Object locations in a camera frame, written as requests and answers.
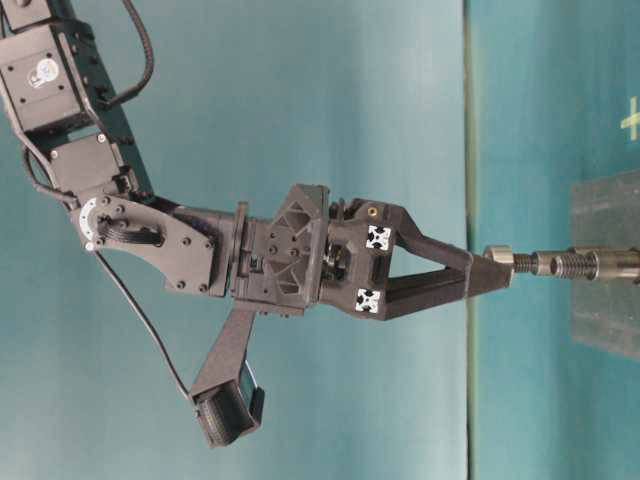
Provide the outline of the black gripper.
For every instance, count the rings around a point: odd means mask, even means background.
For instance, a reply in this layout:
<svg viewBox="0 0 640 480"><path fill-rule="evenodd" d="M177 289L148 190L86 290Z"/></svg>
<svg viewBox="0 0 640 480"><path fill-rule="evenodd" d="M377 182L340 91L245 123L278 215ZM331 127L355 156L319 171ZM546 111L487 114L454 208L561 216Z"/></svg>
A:
<svg viewBox="0 0 640 480"><path fill-rule="evenodd" d="M395 243L442 265L390 278ZM316 304L390 320L507 288L511 267L425 236L404 207L331 203L324 186L296 184L271 219L236 213L230 293L236 306L301 315Z"/></svg>

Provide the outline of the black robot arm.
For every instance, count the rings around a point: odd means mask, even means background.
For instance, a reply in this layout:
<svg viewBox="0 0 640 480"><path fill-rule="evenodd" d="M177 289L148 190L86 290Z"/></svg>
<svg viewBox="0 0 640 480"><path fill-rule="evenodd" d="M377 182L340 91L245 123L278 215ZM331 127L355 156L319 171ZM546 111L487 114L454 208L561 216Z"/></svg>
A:
<svg viewBox="0 0 640 480"><path fill-rule="evenodd" d="M66 1L1 5L1 95L35 188L67 210L84 247L135 255L168 289L242 310L315 304L388 320L509 285L504 264L423 235L397 205L331 202L294 185L270 219L157 196L91 27Z"/></svg>

